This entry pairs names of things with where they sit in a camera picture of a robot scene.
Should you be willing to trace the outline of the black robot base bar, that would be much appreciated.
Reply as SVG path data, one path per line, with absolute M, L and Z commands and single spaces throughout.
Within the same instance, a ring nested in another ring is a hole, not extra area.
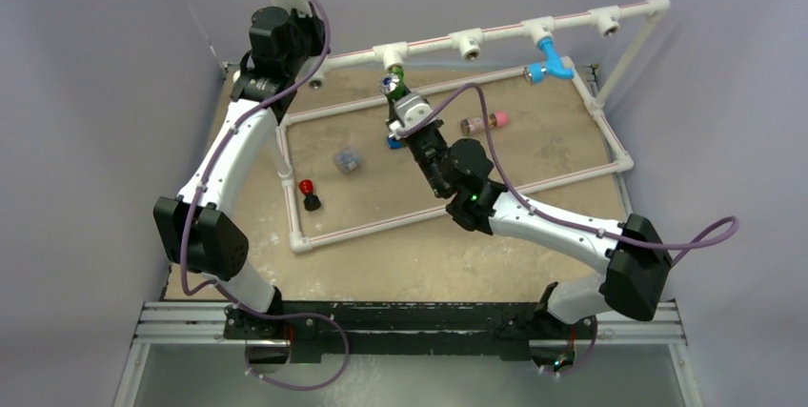
M 550 369 L 571 365 L 593 317 L 564 324 L 533 302 L 275 301 L 261 317 L 230 306 L 227 340 L 279 340 L 293 362 L 324 355 L 497 356 Z

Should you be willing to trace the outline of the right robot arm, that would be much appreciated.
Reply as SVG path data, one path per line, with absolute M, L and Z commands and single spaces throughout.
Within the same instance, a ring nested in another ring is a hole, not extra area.
M 402 142 L 434 194 L 447 200 L 446 212 L 458 226 L 533 242 L 594 270 L 590 277 L 546 288 L 535 311 L 543 335 L 560 336 L 580 319 L 606 311 L 637 321 L 655 317 L 673 260 L 660 248 L 649 219 L 591 218 L 512 192 L 490 177 L 494 164 L 479 141 L 447 144 L 441 121 L 427 119 L 431 112 L 426 99 L 410 94 L 390 103 L 386 124 L 391 134 L 424 124 Z

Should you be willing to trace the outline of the green water faucet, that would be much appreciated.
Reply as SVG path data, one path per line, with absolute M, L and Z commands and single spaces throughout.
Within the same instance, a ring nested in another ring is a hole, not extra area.
M 389 103 L 394 103 L 411 91 L 404 81 L 404 69 L 400 65 L 393 65 L 379 80 L 379 91 Z

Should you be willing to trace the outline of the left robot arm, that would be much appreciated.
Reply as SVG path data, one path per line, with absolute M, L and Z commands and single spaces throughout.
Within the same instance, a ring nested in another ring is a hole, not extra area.
M 249 240 L 230 217 L 253 162 L 284 120 L 298 89 L 331 47 L 328 16 L 316 8 L 266 7 L 252 15 L 251 46 L 233 75 L 225 119 L 204 159 L 174 197 L 160 197 L 153 217 L 185 295 L 214 287 L 248 310 L 259 338 L 283 330 L 277 289 L 249 262 Z

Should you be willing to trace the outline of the white PVC pipe frame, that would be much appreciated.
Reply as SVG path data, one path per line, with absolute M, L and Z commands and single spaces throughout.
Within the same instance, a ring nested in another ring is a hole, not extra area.
M 636 34 L 629 47 L 623 53 L 614 73 L 606 80 L 602 90 L 598 94 L 592 94 L 587 89 L 578 71 L 574 67 L 573 60 L 568 56 L 559 54 L 564 66 L 574 70 L 575 76 L 570 81 L 575 85 L 584 108 L 600 129 L 611 151 L 613 160 L 606 165 L 556 176 L 544 181 L 522 185 L 519 188 L 525 193 L 537 193 L 608 174 L 624 173 L 634 167 L 633 158 L 622 146 L 619 138 L 607 121 L 603 107 L 614 85 L 620 80 L 627 67 L 636 57 L 639 49 L 645 43 L 656 24 L 664 17 L 670 6 L 670 0 L 645 0 L 631 5 L 602 7 L 569 15 L 527 19 L 518 24 L 509 26 L 456 31 L 443 37 L 416 42 L 395 42 L 378 45 L 369 50 L 339 54 L 335 57 L 328 56 L 322 64 L 318 64 L 315 59 L 311 58 L 304 64 L 303 69 L 305 71 L 312 71 L 313 76 L 304 77 L 302 80 L 310 88 L 318 89 L 324 83 L 328 71 L 352 68 L 365 64 L 381 64 L 385 70 L 388 70 L 393 65 L 403 67 L 405 60 L 414 55 L 437 51 L 457 50 L 465 60 L 474 61 L 479 57 L 481 47 L 486 42 L 515 37 L 528 37 L 531 39 L 532 43 L 536 45 L 537 41 L 543 37 L 551 36 L 553 38 L 555 31 L 577 27 L 592 26 L 598 30 L 599 34 L 608 37 L 619 31 L 621 21 L 635 17 L 645 18 L 645 25 Z M 492 71 L 476 75 L 473 80 L 482 84 L 492 83 L 498 80 L 515 78 L 523 74 L 523 71 L 524 70 L 518 68 Z M 291 155 L 290 147 L 287 142 L 287 129 L 294 124 L 379 107 L 384 101 L 384 98 L 381 96 L 355 100 L 306 112 L 293 113 L 280 122 L 272 144 L 283 155 L 286 161 L 284 165 L 279 167 L 278 175 L 281 179 L 286 197 L 287 217 L 290 226 L 289 241 L 290 248 L 294 253 L 303 254 L 314 248 L 358 238 L 360 236 L 380 233 L 382 231 L 441 216 L 441 209 L 433 208 L 416 213 L 402 214 L 397 217 L 375 221 L 340 232 L 318 235 L 313 238 L 306 237 L 303 234 L 300 226 L 300 212 L 292 191 L 293 169 L 289 163 Z

